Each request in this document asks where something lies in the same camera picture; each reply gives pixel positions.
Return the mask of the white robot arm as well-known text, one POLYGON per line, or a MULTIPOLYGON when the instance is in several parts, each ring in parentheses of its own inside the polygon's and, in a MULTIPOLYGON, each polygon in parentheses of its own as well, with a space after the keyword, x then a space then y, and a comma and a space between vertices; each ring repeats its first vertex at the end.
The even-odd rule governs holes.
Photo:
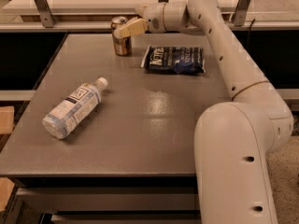
POLYGON ((135 13, 117 37, 201 29, 230 96, 195 126, 202 224, 278 224, 266 157, 289 141, 292 112, 223 20, 218 0, 139 5, 135 13))

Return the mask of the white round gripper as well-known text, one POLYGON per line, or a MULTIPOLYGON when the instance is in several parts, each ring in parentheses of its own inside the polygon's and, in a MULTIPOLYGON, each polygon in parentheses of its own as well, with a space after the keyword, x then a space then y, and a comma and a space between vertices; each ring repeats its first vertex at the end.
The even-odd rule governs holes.
POLYGON ((135 6, 135 13, 141 18, 132 18, 125 24, 119 26, 113 35, 116 38, 141 35, 148 31, 151 33, 164 33, 164 6, 165 3, 135 6))

